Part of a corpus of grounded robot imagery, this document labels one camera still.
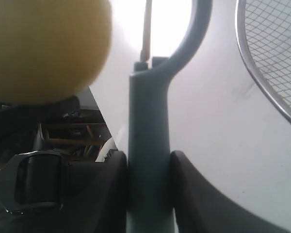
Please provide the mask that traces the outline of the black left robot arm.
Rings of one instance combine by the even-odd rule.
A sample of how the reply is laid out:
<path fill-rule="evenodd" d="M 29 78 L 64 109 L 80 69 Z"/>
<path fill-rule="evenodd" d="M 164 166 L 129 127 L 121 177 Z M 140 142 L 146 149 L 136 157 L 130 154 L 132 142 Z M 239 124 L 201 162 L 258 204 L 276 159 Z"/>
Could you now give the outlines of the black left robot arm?
<path fill-rule="evenodd" d="M 3 108 L 0 103 L 0 158 L 23 133 L 38 123 L 78 110 L 75 96 L 42 105 Z M 0 168 L 0 233 L 73 233 L 79 225 L 71 220 L 68 164 L 57 152 L 25 150 L 14 152 Z"/>

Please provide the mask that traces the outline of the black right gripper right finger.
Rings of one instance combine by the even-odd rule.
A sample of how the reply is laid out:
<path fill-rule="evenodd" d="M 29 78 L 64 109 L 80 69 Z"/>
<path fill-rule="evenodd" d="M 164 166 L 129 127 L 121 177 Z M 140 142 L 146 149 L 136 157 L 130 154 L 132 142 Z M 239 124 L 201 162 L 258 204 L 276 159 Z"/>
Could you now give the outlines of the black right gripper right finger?
<path fill-rule="evenodd" d="M 286 233 L 216 189 L 179 151 L 170 155 L 172 204 L 180 233 Z"/>

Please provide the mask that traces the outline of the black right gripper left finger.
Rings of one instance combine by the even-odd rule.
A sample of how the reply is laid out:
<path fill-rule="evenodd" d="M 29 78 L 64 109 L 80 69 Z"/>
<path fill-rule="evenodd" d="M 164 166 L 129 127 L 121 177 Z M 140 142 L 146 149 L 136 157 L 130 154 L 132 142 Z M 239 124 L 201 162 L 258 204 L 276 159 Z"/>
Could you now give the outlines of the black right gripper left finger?
<path fill-rule="evenodd" d="M 126 155 L 114 151 L 106 162 L 71 162 L 71 201 L 64 207 L 64 233 L 126 231 Z"/>

